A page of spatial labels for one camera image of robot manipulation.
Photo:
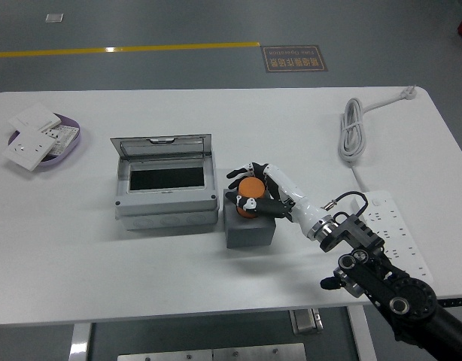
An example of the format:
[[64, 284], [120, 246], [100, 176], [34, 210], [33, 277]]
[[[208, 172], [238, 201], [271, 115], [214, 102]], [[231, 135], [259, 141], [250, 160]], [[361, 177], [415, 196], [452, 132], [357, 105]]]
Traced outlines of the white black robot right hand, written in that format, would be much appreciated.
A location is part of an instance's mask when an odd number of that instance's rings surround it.
[[[319, 232], [331, 221], [331, 216], [311, 203], [305, 193], [277, 166], [269, 163], [250, 162], [226, 175], [233, 182], [226, 197], [247, 214], [287, 218], [299, 224], [304, 236], [311, 240], [320, 238]], [[263, 182], [268, 199], [241, 196], [236, 190], [248, 178]]]

